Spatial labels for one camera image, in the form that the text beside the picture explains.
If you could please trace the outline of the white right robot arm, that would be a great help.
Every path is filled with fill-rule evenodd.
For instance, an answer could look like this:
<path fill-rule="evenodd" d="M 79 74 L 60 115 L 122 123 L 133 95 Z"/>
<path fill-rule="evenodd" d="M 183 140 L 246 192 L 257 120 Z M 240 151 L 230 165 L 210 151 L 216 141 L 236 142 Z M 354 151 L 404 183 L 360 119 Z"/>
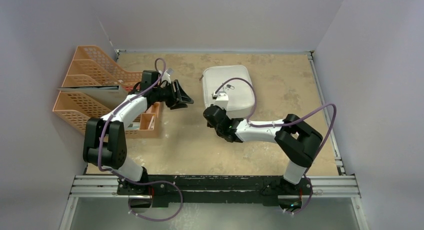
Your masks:
<path fill-rule="evenodd" d="M 243 118 L 230 118 L 226 110 L 212 105 L 205 109 L 203 117 L 207 126 L 214 128 L 216 134 L 233 143 L 250 141 L 277 144 L 289 158 L 281 188 L 288 194 L 300 188 L 300 181 L 312 166 L 322 148 L 324 137 L 316 129 L 294 114 L 276 121 L 252 121 Z"/>

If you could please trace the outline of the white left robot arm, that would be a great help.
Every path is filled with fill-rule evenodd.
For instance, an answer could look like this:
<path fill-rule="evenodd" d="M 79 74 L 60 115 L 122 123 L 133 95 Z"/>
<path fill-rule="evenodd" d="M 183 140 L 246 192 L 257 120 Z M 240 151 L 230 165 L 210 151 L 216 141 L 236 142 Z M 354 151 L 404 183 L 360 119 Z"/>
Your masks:
<path fill-rule="evenodd" d="M 187 108 L 194 100 L 166 71 L 145 70 L 120 105 L 100 118 L 90 118 L 85 127 L 83 160 L 130 182 L 130 189 L 138 195 L 149 189 L 148 174 L 127 156 L 126 128 L 157 102 L 174 110 Z"/>

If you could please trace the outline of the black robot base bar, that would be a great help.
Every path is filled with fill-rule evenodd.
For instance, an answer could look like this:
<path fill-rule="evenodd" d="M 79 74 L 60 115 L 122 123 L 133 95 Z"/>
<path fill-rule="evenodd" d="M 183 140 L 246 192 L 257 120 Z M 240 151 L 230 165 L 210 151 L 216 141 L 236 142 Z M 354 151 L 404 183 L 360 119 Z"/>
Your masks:
<path fill-rule="evenodd" d="M 300 209 L 302 198 L 312 193 L 309 179 L 294 185 L 282 176 L 147 175 L 136 185 L 118 180 L 117 194 L 146 196 L 154 207 L 170 203 L 261 204 Z"/>

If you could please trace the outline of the grey medicine kit box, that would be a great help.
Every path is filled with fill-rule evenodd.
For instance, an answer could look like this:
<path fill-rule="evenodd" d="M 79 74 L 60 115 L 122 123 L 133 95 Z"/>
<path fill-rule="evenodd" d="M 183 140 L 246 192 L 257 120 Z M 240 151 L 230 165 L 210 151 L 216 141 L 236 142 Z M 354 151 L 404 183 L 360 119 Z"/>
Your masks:
<path fill-rule="evenodd" d="M 224 91 L 228 97 L 227 115 L 229 118 L 245 118 L 255 106 L 252 84 L 248 69 L 243 65 L 213 66 L 203 72 L 202 88 L 205 107 L 215 101 L 213 93 Z"/>

